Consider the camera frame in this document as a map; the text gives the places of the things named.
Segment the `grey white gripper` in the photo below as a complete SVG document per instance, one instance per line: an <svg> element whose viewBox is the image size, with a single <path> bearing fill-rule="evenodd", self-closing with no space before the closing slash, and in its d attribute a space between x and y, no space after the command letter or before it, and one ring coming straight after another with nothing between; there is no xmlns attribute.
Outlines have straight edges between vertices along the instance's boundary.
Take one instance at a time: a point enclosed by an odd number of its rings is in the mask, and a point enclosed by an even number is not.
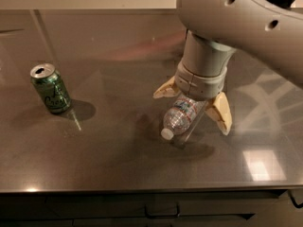
<svg viewBox="0 0 303 227"><path fill-rule="evenodd" d="M181 91L196 101L209 99L206 115L217 124L222 134L228 135L233 121L228 99L222 90L227 64L235 52L233 47L206 40L189 31L175 77L162 84L152 97L175 97Z"/></svg>

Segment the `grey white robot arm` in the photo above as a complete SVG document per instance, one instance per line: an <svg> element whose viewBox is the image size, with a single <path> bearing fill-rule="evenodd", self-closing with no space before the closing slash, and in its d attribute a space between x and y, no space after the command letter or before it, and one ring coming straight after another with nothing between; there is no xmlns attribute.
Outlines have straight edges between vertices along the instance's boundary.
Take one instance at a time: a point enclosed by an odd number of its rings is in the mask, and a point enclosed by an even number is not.
<svg viewBox="0 0 303 227"><path fill-rule="evenodd" d="M239 49L300 87L303 82L303 18L267 0L176 0L187 29L175 75L154 93L176 97L164 117L162 137L170 140L192 125L201 108L228 134L232 116L223 92L227 64Z"/></svg>

